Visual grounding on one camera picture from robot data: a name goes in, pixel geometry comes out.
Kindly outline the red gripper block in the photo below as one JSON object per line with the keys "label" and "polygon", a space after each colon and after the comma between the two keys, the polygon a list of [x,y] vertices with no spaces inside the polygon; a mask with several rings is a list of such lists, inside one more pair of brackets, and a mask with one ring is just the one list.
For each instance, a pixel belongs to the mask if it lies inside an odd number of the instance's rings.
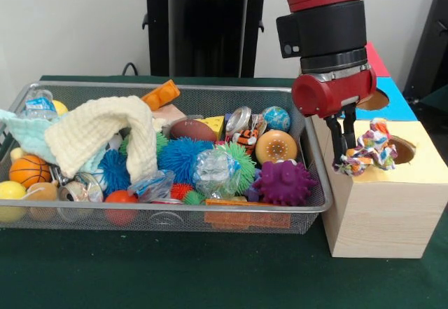
{"label": "red gripper block", "polygon": [[[346,154],[347,147],[356,147],[356,108],[346,106],[370,99],[376,88],[376,74],[369,68],[349,76],[331,76],[328,80],[325,80],[322,74],[305,74],[294,81],[291,95],[300,113],[304,116],[317,115],[325,118],[332,138],[333,165],[342,164],[341,157]],[[344,107],[343,134],[337,117],[333,115]]]}

